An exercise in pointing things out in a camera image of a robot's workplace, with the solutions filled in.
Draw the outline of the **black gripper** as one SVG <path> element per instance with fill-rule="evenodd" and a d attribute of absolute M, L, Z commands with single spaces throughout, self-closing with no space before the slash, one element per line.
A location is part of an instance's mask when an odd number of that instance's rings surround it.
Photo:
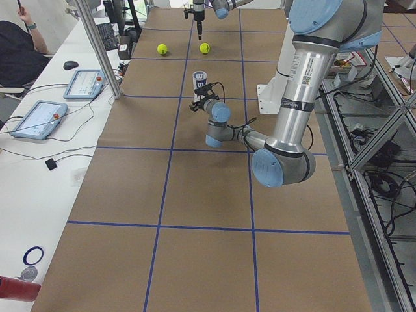
<path fill-rule="evenodd" d="M 205 3 L 204 2 L 193 2 L 189 8 L 184 9 L 184 15 L 187 19 L 189 14 L 193 15 L 193 20 L 197 21 L 197 32 L 198 39 L 202 40 L 203 36 L 203 20 L 205 19 Z"/>
<path fill-rule="evenodd" d="M 209 97 L 204 97 L 203 99 L 199 100 L 199 102 L 192 102 L 189 105 L 189 108 L 193 112 L 197 112 L 198 110 L 203 110 L 205 112 L 210 112 L 209 105 L 212 102 L 212 99 Z"/>

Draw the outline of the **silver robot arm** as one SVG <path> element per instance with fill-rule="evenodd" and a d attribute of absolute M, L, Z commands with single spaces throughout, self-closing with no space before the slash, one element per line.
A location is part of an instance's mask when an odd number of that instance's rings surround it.
<path fill-rule="evenodd" d="M 193 16 L 193 20 L 196 22 L 196 30 L 198 33 L 198 40 L 202 40 L 203 36 L 203 25 L 202 22 L 205 20 L 205 9 L 213 9 L 215 16 L 219 20 L 224 20 L 229 16 L 232 10 L 235 10 L 241 6 L 247 5 L 251 1 L 193 1 L 193 4 L 183 10 L 185 19 L 188 19 L 190 15 Z M 270 25 L 272 21 L 279 20 L 284 17 L 285 19 L 289 15 L 289 11 L 292 7 L 293 1 L 280 1 L 280 6 L 283 13 L 265 13 L 262 24 Z"/>
<path fill-rule="evenodd" d="M 313 175 L 315 158 L 302 138 L 321 82 L 338 53 L 377 46 L 382 35 L 383 1 L 285 1 L 283 7 L 294 33 L 294 55 L 273 133 L 229 125 L 231 111 L 211 83 L 196 88 L 198 100 L 190 104 L 192 111 L 208 114 L 208 146 L 239 141 L 253 150 L 254 176 L 266 187 L 300 183 Z"/>

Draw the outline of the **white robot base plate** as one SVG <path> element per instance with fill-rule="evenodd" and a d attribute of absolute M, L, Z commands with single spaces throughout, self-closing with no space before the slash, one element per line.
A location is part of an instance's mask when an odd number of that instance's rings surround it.
<path fill-rule="evenodd" d="M 294 81 L 271 80 L 257 85 L 257 98 L 261 114 L 279 114 L 281 108 L 311 112 L 319 91 L 318 84 L 298 84 Z"/>

